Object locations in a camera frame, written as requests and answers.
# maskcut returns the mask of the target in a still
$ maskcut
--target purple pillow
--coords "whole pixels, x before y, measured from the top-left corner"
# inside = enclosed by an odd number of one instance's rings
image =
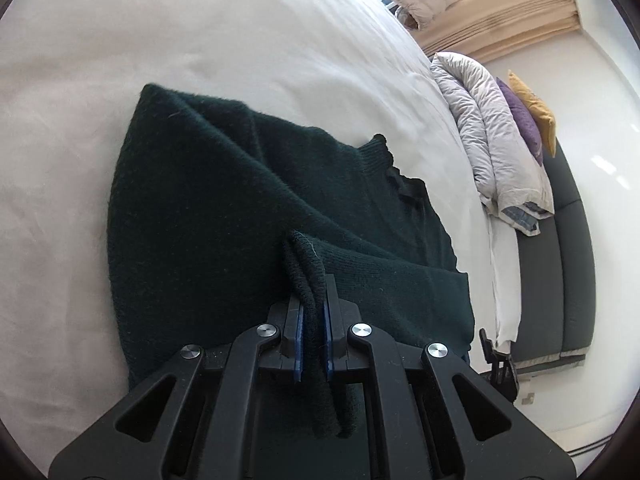
[[[520,98],[513,93],[511,88],[498,78],[495,78],[495,81],[498,83],[504,99],[509,105],[509,110],[511,110],[511,115],[513,115],[513,119],[516,121],[520,136],[526,142],[531,155],[533,155],[538,164],[542,166],[542,137],[540,137],[540,130],[538,129],[536,121],[533,120],[527,107],[520,101]]]

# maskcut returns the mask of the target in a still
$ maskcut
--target white bed sheet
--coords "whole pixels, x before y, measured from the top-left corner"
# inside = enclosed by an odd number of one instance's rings
[[[106,208],[147,82],[354,146],[385,134],[401,172],[426,182],[476,326],[495,335],[492,242],[455,122],[377,0],[14,0],[0,52],[0,416],[43,471],[126,392]],[[480,356],[474,345],[477,369]]]

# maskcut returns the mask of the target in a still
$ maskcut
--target triangular cutout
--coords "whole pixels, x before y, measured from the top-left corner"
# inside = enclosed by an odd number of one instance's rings
[[[149,442],[164,413],[175,386],[175,377],[163,378],[116,423],[116,430],[128,434],[140,442]]]
[[[452,380],[476,439],[484,442],[511,427],[511,421],[462,375]]]

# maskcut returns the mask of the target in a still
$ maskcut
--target dark green sweater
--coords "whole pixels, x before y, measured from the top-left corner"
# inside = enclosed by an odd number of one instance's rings
[[[294,290],[320,434],[353,422],[325,405],[326,272],[399,342],[462,356],[473,339],[466,274],[424,183],[399,174],[385,138],[352,148],[241,102],[145,86],[113,178],[108,255],[132,386],[185,344],[232,342]]]

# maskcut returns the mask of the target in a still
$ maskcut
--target metal bolt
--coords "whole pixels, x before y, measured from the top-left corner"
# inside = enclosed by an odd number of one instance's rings
[[[264,323],[255,329],[260,337],[271,337],[274,335],[278,329],[274,327],[272,324]]]
[[[200,355],[200,347],[198,345],[186,345],[180,349],[180,355],[183,359],[195,359]]]
[[[442,343],[431,343],[427,348],[427,352],[433,357],[444,357],[449,351]]]
[[[371,333],[371,327],[366,323],[356,323],[351,331],[358,337],[366,337]]]

